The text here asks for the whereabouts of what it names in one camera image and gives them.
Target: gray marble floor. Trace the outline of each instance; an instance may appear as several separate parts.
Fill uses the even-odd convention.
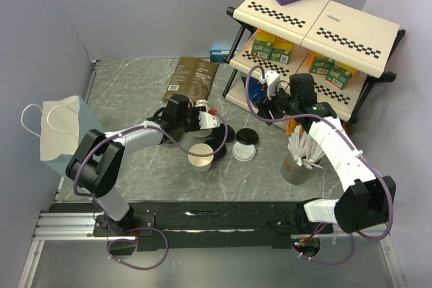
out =
[[[89,106],[109,131],[142,123],[159,107],[177,59],[103,59],[97,63]],[[342,186],[334,170],[325,169],[302,185],[291,185],[280,175],[288,138],[284,131],[256,120],[250,113],[227,102],[223,89],[232,72],[219,65],[209,102],[236,131],[255,129],[257,154],[247,163],[237,161],[227,145],[225,158],[213,162],[205,174],[195,173],[187,156],[170,145],[146,148],[125,157],[117,180],[123,197],[133,200],[305,200],[339,198]],[[204,142],[185,134],[181,143],[191,147]],[[60,201],[78,201],[72,182],[65,180]]]

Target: shelf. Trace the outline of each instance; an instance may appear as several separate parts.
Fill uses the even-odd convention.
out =
[[[335,1],[245,0],[233,18],[379,78],[399,25]]]
[[[287,82],[289,82],[290,76],[292,74],[309,73],[308,60],[310,54],[308,53],[308,50],[304,47],[296,45],[294,47],[290,63],[283,64],[251,56],[250,50],[252,48],[254,39],[255,35],[252,35],[248,39],[246,44],[238,51],[238,54],[231,59],[231,61],[229,62],[230,66],[237,69],[238,71],[243,72],[244,74],[247,74],[254,65],[259,64],[266,70],[272,69],[278,72],[281,76],[281,80],[285,80]],[[252,73],[252,77],[259,79],[260,74],[260,70],[255,70]],[[333,107],[341,120],[348,121],[357,103],[358,97],[361,93],[367,75],[361,72],[357,72],[350,80],[350,83],[343,90],[339,90],[335,86],[332,86],[328,81],[325,80],[325,76],[320,76],[317,74],[312,74],[312,76],[315,80],[315,91],[318,95],[318,102],[328,102]],[[246,106],[246,101],[244,100],[244,87],[241,83],[241,80],[239,85],[241,85],[241,89],[239,89],[238,87],[233,93],[237,94],[239,93],[239,91],[242,91],[242,93],[239,95],[234,95],[234,97],[232,95],[233,99],[230,100],[230,91],[227,93],[226,99],[247,110],[248,107]]]
[[[281,80],[285,80],[287,82],[290,81],[290,75],[295,74],[297,70],[302,65],[304,58],[308,54],[308,50],[304,47],[300,47],[298,45],[294,46],[294,50],[292,51],[291,60],[288,64],[275,62],[275,61],[268,61],[264,59],[259,59],[257,57],[253,57],[250,55],[250,51],[252,49],[252,45],[255,39],[255,34],[253,34],[245,45],[238,51],[236,56],[234,56],[231,61],[229,62],[229,65],[233,68],[237,69],[238,71],[243,72],[244,74],[247,74],[250,69],[254,65],[260,65],[265,70],[271,69],[279,73],[281,76]],[[252,77],[259,79],[261,74],[261,71],[256,69],[252,73]]]
[[[399,25],[330,1],[302,46],[379,78]]]
[[[233,18],[301,45],[329,0],[301,0],[281,6],[276,0],[245,0]]]
[[[308,57],[309,54],[306,56],[306,59],[303,61],[297,74],[309,73]],[[318,102],[329,103],[342,121],[349,121],[367,75],[358,71],[354,74],[348,85],[343,90],[339,90],[335,86],[331,85],[327,80],[325,80],[325,76],[319,74],[311,75],[315,81],[315,92],[318,96]]]
[[[227,93],[226,100],[229,102],[239,106],[240,108],[243,108],[245,111],[249,111],[249,107],[246,104],[246,91],[244,90],[244,85],[241,77],[239,75],[236,76],[236,79],[234,80],[231,89]],[[274,123],[277,127],[281,129],[286,129],[286,121]]]

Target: small blue box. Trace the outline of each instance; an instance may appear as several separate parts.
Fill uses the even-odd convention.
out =
[[[210,50],[210,62],[220,62],[224,63],[226,57],[230,50]]]

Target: black shelf frame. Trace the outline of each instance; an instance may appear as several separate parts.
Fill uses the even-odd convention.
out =
[[[234,53],[236,52],[236,49],[238,48],[238,45],[239,45],[240,41],[242,40],[244,32],[246,30],[249,31],[250,35],[248,38],[250,38],[255,33],[255,31],[257,30],[257,28],[254,26],[251,26],[249,24],[246,24],[244,22],[236,20],[233,17],[235,10],[236,10],[236,8],[234,8],[234,7],[228,7],[227,8],[227,15],[240,24],[240,29],[238,30],[237,35],[234,39],[234,42],[232,43],[231,49],[229,50],[229,53],[224,60],[225,63],[230,63],[231,59],[234,57]],[[390,57],[392,57],[394,51],[398,47],[400,41],[404,38],[405,34],[406,34],[405,30],[403,30],[403,29],[398,30],[398,33],[396,34],[393,46],[392,46],[391,51],[390,51],[389,59],[390,59]],[[238,70],[234,69],[233,72],[231,73],[231,76],[229,77],[229,80],[225,86],[225,89],[222,92],[222,96],[224,98],[226,97],[227,93],[230,91],[231,85],[232,85],[234,79],[236,78],[237,72],[238,72]],[[358,112],[360,111],[360,108],[365,103],[368,95],[371,93],[372,88],[376,83],[393,82],[396,79],[396,77],[397,77],[397,75],[392,71],[384,72],[380,78],[376,78],[373,76],[367,76],[366,81],[363,84],[362,90],[360,92],[360,95],[358,96],[357,103],[356,103],[354,109],[352,110],[351,118],[348,121],[348,123],[357,123]]]

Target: black and white checkerboard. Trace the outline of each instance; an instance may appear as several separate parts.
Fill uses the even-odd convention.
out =
[[[286,69],[284,67],[281,67],[277,64],[272,63],[271,61],[267,61],[264,59],[259,59],[258,57],[253,57],[250,55],[249,51],[245,51],[242,54],[243,57],[247,58],[247,60],[252,61],[253,63],[259,64],[265,69],[271,69],[273,71],[276,71],[278,74],[283,75],[284,77],[288,77],[288,74],[290,73],[289,69]]]
[[[334,91],[330,88],[324,87],[321,84],[317,84],[316,82],[315,82],[315,91],[317,91],[318,93],[323,94],[323,95],[325,95],[331,99],[335,99],[339,103],[343,103],[345,105],[348,105],[350,103],[350,100],[351,100],[350,97],[347,97],[347,96],[344,96],[343,94],[337,93],[336,91]]]
[[[304,20],[299,20],[298,18],[289,16],[289,15],[285,15],[281,12],[272,10],[268,7],[264,7],[263,5],[260,5],[260,4],[256,3],[255,1],[251,1],[250,5],[248,5],[248,8],[252,8],[255,11],[261,12],[265,15],[270,16],[270,17],[274,17],[277,20],[281,20],[285,23],[290,23],[291,25],[295,25],[299,28],[302,28],[306,24],[306,22]]]
[[[348,40],[345,37],[340,37],[338,34],[333,34],[329,30],[325,30],[320,27],[319,31],[317,31],[318,35],[322,35],[325,38],[331,39],[333,42],[338,42],[341,45],[346,45],[349,49],[355,49],[357,52],[363,52],[365,55],[373,56],[375,59],[379,59],[379,55],[381,51],[372,50],[371,47],[365,47],[363,44],[357,44],[353,40]]]

